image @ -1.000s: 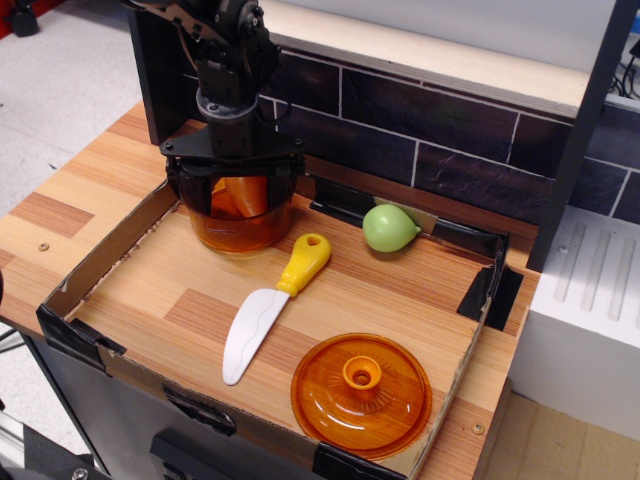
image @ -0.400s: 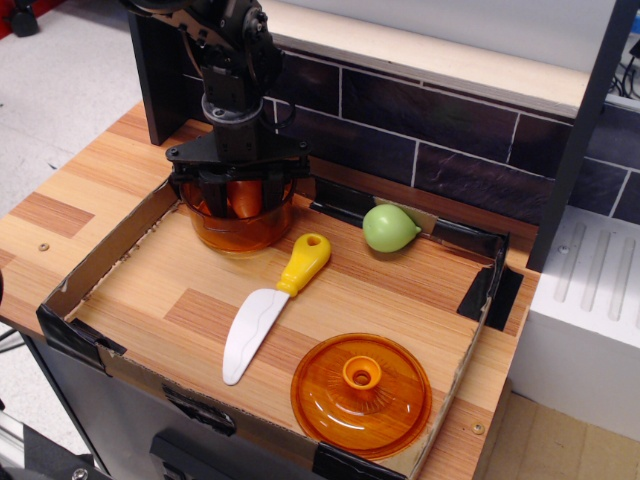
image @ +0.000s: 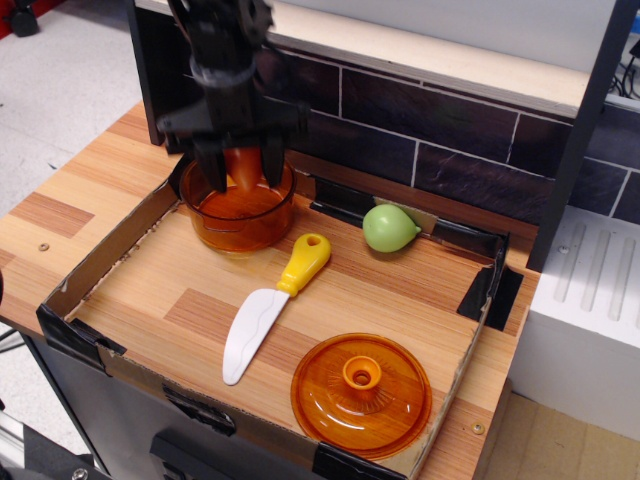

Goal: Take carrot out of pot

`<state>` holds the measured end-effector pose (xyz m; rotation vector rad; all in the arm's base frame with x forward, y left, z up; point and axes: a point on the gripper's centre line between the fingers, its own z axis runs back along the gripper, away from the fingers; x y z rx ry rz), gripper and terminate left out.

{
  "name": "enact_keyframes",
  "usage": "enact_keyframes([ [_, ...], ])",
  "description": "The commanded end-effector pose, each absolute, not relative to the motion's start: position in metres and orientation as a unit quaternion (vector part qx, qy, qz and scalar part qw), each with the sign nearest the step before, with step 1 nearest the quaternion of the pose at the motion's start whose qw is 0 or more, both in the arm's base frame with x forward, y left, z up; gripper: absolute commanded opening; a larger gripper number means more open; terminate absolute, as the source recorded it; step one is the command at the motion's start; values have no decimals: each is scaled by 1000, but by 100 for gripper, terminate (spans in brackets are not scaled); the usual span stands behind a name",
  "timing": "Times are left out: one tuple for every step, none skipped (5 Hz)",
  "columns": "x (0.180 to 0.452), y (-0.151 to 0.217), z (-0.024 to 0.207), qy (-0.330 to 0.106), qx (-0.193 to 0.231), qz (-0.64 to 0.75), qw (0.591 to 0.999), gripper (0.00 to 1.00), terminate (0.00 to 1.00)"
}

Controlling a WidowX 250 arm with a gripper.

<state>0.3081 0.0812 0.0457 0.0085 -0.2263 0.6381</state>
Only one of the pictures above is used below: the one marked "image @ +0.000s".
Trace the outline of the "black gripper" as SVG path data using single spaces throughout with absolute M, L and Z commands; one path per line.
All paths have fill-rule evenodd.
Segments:
M 193 150 L 214 191 L 227 191 L 224 149 L 260 146 L 262 172 L 271 188 L 281 184 L 284 144 L 308 132 L 309 108 L 264 97 L 255 86 L 255 69 L 201 69 L 192 76 L 201 97 L 159 117 L 156 125 L 170 150 Z

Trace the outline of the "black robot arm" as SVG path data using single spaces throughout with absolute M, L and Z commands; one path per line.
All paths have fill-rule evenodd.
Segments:
M 195 161 L 209 185 L 227 188 L 224 153 L 256 147 L 269 186 L 280 184 L 289 141 L 307 131 L 309 109 L 264 97 L 256 87 L 256 56 L 273 24 L 268 1 L 172 1 L 176 23 L 190 45 L 190 70 L 203 96 L 163 115 L 158 129 L 169 152 Z

